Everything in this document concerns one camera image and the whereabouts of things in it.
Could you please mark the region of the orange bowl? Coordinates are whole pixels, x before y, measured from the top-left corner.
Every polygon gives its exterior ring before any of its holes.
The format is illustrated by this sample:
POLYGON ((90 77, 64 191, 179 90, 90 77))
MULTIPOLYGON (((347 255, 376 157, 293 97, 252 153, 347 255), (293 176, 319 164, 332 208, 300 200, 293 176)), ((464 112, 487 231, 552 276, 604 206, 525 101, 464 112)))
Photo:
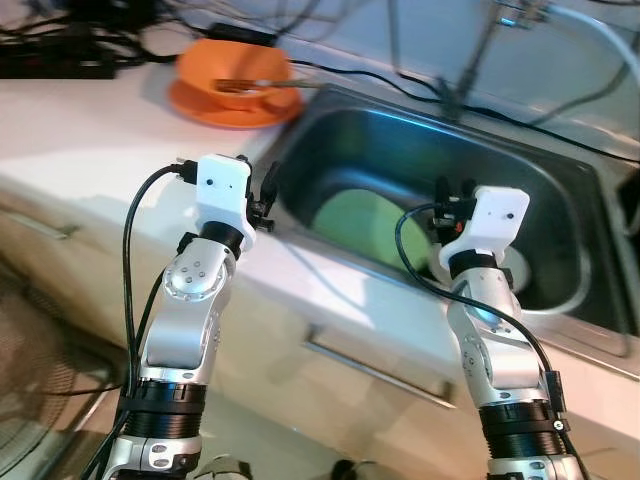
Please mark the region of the orange bowl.
POLYGON ((201 38, 179 55, 178 78, 193 90, 204 93, 219 108, 257 110, 270 96, 283 88, 257 87, 256 90, 227 92, 216 87, 218 81, 291 81, 289 58, 278 47, 242 44, 228 40, 201 38))

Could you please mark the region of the cream kitchen cabinet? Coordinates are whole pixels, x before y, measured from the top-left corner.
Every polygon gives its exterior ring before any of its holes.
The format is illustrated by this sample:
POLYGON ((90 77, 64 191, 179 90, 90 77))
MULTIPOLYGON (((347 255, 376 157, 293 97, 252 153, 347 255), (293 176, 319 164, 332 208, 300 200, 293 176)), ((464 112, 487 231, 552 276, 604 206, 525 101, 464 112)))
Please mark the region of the cream kitchen cabinet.
MULTIPOLYGON (((32 270, 78 324, 113 342, 124 329, 122 228, 138 187, 125 179, 42 189, 0 178, 0 206, 51 227, 79 225, 72 238, 51 239, 0 216, 6 255, 32 270)), ((212 385, 262 422, 207 420, 207 454, 236 454, 262 479, 305 475, 269 439, 270 428, 287 428, 407 480, 483 480, 489 453, 442 307, 266 234, 238 266, 212 385), (449 381, 456 410, 312 352, 303 347, 308 332, 426 390, 442 392, 449 381)))

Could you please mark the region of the orange plate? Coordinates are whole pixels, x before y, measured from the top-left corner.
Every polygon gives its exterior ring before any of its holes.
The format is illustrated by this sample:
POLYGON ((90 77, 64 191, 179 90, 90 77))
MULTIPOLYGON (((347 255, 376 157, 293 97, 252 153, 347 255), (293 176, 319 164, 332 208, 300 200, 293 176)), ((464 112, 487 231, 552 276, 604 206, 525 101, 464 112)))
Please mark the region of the orange plate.
POLYGON ((172 108, 192 122, 232 129, 257 129, 288 122, 305 109, 305 100, 298 90, 265 97, 261 108, 253 110, 225 109, 195 87, 175 81, 168 88, 168 100, 172 108))

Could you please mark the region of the green plate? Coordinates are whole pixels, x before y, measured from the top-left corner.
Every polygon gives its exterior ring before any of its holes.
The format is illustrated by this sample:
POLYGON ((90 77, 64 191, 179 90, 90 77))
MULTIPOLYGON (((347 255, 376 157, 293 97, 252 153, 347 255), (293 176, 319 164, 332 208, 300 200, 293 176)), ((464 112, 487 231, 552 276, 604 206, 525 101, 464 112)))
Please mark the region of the green plate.
MULTIPOLYGON (((404 207, 370 189, 342 189, 321 204, 308 229, 344 250, 404 271, 396 242, 396 225, 404 212, 404 207)), ((419 275, 438 279, 436 243, 415 219, 403 224, 401 243, 419 275)))

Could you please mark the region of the stainless steel sink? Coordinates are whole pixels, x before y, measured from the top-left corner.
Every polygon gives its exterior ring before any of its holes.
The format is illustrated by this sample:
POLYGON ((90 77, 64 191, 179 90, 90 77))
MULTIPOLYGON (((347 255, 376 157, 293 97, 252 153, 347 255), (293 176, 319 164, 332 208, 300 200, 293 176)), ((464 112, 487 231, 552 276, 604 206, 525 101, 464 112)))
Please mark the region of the stainless steel sink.
POLYGON ((412 285, 397 256, 351 250, 315 228, 321 206, 366 189, 403 209, 430 204, 442 180, 521 189, 531 204, 512 250, 527 274, 515 292, 545 343, 623 374, 639 374, 637 291, 593 166, 348 88, 328 86, 262 155, 278 192, 275 236, 397 285, 412 285))

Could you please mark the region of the black power adapter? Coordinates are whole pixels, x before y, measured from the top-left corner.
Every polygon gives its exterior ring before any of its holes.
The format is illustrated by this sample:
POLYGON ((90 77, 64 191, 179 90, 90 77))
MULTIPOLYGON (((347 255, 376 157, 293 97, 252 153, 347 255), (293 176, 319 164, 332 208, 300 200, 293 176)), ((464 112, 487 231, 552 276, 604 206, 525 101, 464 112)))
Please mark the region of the black power adapter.
POLYGON ((211 40, 233 41, 239 44, 275 47, 279 41, 279 36, 274 33, 221 22, 210 24, 204 32, 205 37, 211 40))

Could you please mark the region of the grey metal stand rod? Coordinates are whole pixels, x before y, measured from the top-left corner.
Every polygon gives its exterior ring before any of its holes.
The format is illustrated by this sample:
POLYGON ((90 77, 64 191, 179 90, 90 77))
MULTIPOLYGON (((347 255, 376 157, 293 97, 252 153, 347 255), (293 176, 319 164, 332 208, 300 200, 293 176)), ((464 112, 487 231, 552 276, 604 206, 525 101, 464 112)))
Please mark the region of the grey metal stand rod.
POLYGON ((495 36, 495 32, 499 27, 499 20, 490 19, 485 24, 483 33, 477 40, 474 50, 468 56, 467 64, 463 68, 460 77, 453 84, 443 84, 442 92, 445 95, 443 100, 443 116, 449 123, 456 123, 461 118, 463 111, 467 106, 468 93, 475 86, 477 78, 479 78, 480 65, 488 51, 490 44, 495 36))

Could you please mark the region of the black power strip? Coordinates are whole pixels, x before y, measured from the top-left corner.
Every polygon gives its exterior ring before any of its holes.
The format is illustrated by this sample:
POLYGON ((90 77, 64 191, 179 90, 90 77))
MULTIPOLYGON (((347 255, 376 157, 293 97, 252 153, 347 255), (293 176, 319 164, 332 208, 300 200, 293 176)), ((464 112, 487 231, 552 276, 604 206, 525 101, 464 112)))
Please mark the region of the black power strip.
POLYGON ((100 47, 0 45, 0 79, 114 79, 116 59, 100 47))

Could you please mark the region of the white bowl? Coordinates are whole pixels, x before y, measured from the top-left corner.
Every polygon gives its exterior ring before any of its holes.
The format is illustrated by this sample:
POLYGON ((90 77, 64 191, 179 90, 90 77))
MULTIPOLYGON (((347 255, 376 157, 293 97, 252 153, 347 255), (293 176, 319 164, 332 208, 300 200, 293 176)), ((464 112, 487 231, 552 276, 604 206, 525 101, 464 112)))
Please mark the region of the white bowl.
MULTIPOLYGON (((499 268, 508 276, 511 289, 516 294, 524 292, 531 283, 531 271, 529 261, 515 247, 507 247, 504 257, 499 262, 499 268)), ((435 256, 431 257, 428 265, 422 268, 421 274, 430 273, 431 279, 440 285, 452 285, 452 274, 448 268, 440 265, 435 256)))

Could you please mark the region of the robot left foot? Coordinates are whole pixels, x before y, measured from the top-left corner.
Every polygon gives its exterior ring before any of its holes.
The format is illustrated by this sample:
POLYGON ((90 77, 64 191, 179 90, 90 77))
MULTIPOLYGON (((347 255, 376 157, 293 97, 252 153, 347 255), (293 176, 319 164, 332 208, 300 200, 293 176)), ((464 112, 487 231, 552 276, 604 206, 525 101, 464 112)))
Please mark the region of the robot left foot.
POLYGON ((253 480, 250 463, 220 454, 200 468, 192 480, 253 480))

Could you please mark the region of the chrome faucet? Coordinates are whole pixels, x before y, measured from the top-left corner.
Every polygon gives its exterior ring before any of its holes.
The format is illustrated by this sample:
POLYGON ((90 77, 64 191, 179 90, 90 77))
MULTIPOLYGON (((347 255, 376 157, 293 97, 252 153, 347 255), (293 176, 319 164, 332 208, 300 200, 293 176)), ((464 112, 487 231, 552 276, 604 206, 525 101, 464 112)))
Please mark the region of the chrome faucet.
POLYGON ((499 26, 531 29, 536 23, 548 22, 557 13, 558 6, 552 0, 493 0, 497 6, 499 26))

